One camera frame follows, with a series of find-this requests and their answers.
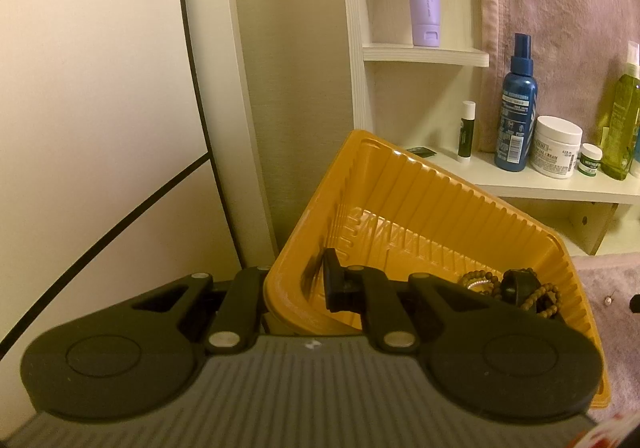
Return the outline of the orange plastic tray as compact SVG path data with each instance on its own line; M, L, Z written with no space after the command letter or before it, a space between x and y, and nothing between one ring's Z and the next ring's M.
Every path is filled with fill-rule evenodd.
M382 271L420 338L408 358L477 416L541 423L610 399L602 345L562 241L512 205L374 135L347 138L270 268L269 312L300 335L364 335L326 308L322 257Z

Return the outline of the small green white jar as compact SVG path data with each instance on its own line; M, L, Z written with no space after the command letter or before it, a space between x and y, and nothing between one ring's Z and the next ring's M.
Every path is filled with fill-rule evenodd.
M584 143L580 146L577 170L583 175L595 177L603 157L602 149L597 145Z

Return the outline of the dark flat packet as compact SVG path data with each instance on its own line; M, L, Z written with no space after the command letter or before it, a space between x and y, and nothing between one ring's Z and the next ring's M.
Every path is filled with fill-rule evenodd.
M414 156L418 156L424 159L431 158L436 155L435 150L424 146L409 147L407 151L408 153L413 153Z

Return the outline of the large white cream jar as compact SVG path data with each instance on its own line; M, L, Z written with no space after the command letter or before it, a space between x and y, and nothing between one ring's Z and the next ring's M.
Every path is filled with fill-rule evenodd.
M552 179L569 179L575 169L582 128L555 116L539 116L535 125L530 163Z

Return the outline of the green white lip balm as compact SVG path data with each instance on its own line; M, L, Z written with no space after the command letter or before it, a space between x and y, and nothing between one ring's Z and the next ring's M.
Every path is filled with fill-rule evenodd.
M472 101L462 102L462 114L459 132L457 158L462 163L471 161L475 125L476 104Z

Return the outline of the green olive oil bottle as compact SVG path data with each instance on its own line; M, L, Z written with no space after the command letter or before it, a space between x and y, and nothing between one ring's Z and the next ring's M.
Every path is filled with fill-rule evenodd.
M617 80L603 141L601 170L617 181L626 179L637 141L639 111L639 44L629 41L625 71Z

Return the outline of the blue spray bottle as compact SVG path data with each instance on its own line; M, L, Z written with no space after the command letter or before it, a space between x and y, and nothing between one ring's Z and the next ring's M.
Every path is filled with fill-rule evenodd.
M515 34L510 70L502 83L495 165L521 172L532 142L536 120L537 81L534 78L532 37Z

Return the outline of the cream wooden shelf unit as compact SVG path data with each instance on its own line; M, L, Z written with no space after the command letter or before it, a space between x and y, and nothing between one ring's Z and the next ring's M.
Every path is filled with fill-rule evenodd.
M480 0L442 0L442 49L411 41L409 0L186 0L224 216L243 265L270 264L355 129L453 149L489 66Z

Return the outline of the pink towel on wall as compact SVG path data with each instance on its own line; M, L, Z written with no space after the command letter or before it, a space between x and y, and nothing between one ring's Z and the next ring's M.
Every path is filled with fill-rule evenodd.
M579 125L600 141L615 82L625 69L627 44L639 39L639 0L480 0L482 48L489 66L477 102L483 151L497 147L502 81L515 34L532 38L537 112Z

